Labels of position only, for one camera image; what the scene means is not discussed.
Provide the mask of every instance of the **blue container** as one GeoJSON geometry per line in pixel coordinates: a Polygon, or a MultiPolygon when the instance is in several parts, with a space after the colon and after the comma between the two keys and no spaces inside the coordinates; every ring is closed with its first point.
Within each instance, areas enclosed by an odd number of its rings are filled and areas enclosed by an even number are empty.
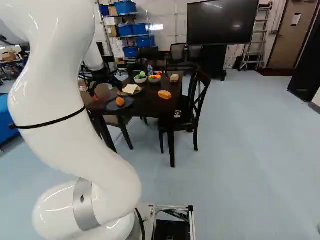
{"type": "Polygon", "coordinates": [[[119,25],[118,33],[120,37],[133,35],[132,24],[119,25]]]}
{"type": "Polygon", "coordinates": [[[136,43],[138,47],[154,47],[156,45],[155,36],[138,36],[136,43]]]}
{"type": "Polygon", "coordinates": [[[123,51],[126,58],[136,58],[138,56],[138,47],[136,46],[124,47],[123,51]]]}
{"type": "Polygon", "coordinates": [[[132,1],[116,1],[114,5],[118,14],[129,14],[137,11],[136,4],[132,1]]]}
{"type": "Polygon", "coordinates": [[[132,25],[133,34],[134,35],[140,35],[140,34],[148,34],[149,29],[147,29],[147,26],[151,26],[149,23],[137,23],[132,25]]]}
{"type": "Polygon", "coordinates": [[[109,16],[109,8],[108,5],[100,4],[100,12],[103,16],[109,16]]]}

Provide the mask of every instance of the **ladder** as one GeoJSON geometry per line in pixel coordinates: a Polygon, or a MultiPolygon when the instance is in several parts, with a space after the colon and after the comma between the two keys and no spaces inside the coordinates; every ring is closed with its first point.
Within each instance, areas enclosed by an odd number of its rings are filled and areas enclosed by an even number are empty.
{"type": "Polygon", "coordinates": [[[241,70],[247,70],[248,64],[255,64],[255,69],[257,70],[259,66],[264,65],[264,59],[265,59],[265,43],[266,43],[266,36],[267,36],[267,23],[269,20],[269,13],[272,9],[272,2],[269,2],[268,4],[259,4],[256,15],[260,12],[265,12],[264,18],[256,18],[255,19],[255,28],[257,28],[256,23],[263,23],[262,29],[255,30],[253,29],[251,34],[250,43],[245,45],[243,47],[242,51],[242,60],[241,64],[239,66],[239,71],[241,70]],[[254,41],[254,38],[256,36],[260,35],[260,38],[258,41],[254,41]],[[250,60],[250,56],[257,56],[257,59],[250,60]]]}

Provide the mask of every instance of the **dark wooden table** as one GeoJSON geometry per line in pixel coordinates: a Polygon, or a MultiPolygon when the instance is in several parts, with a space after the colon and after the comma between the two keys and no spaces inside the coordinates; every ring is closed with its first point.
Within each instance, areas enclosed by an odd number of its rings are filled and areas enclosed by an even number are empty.
{"type": "MultiPolygon", "coordinates": [[[[107,95],[100,97],[98,100],[86,106],[93,118],[93,123],[98,129],[105,141],[105,143],[113,150],[115,149],[112,142],[108,127],[104,124],[103,115],[114,116],[131,116],[131,117],[146,117],[146,118],[159,118],[167,123],[168,145],[170,153],[170,165],[175,167],[175,135],[172,129],[172,118],[178,108],[179,100],[182,94],[182,78],[183,71],[169,71],[168,76],[172,74],[179,74],[179,81],[175,84],[170,84],[169,78],[164,74],[161,81],[158,83],[150,83],[146,81],[139,84],[143,88],[142,92],[131,96],[134,99],[132,106],[119,110],[107,111],[105,110],[106,102],[118,97],[118,90],[112,89],[107,95]],[[162,99],[158,96],[160,90],[166,90],[171,93],[172,98],[169,100],[162,99]]],[[[123,87],[127,84],[132,84],[133,78],[129,77],[123,82],[123,87]]]]}

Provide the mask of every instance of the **water bottle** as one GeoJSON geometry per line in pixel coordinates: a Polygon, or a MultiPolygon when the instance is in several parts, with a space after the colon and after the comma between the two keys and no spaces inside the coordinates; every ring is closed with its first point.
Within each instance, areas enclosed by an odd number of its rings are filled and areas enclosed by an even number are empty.
{"type": "Polygon", "coordinates": [[[154,74],[154,68],[151,66],[151,64],[148,65],[147,70],[149,76],[154,74]]]}

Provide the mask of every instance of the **white label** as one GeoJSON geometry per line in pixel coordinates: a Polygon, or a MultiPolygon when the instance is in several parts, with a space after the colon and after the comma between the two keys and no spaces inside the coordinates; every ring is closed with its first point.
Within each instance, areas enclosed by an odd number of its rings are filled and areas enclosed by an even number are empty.
{"type": "Polygon", "coordinates": [[[301,18],[301,13],[295,13],[292,18],[291,26],[297,26],[301,18]]]}

